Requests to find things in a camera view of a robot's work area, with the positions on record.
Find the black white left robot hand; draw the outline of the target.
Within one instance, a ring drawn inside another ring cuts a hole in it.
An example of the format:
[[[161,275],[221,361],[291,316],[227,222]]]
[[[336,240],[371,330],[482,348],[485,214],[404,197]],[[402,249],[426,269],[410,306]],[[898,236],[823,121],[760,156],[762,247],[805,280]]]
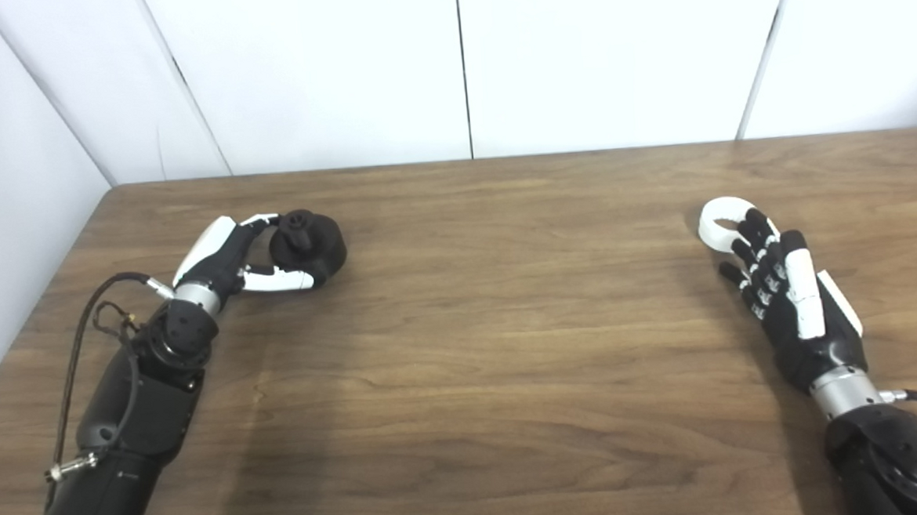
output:
[[[286,270],[247,261],[254,240],[283,219],[263,213],[235,222],[219,216],[196,239],[180,263],[172,287],[179,295],[183,286],[200,285],[213,292],[220,304],[241,292],[303,292],[320,288],[324,281],[304,270]]]

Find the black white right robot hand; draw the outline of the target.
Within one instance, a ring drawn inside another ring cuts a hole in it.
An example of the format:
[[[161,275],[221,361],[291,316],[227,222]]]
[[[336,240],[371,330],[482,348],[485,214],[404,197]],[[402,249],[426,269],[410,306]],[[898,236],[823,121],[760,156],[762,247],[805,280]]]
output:
[[[738,238],[730,250],[742,265],[722,262],[718,272],[759,322],[780,376],[807,391],[837,368],[866,372],[861,331],[815,268],[804,234],[781,233],[754,207],[736,228]]]

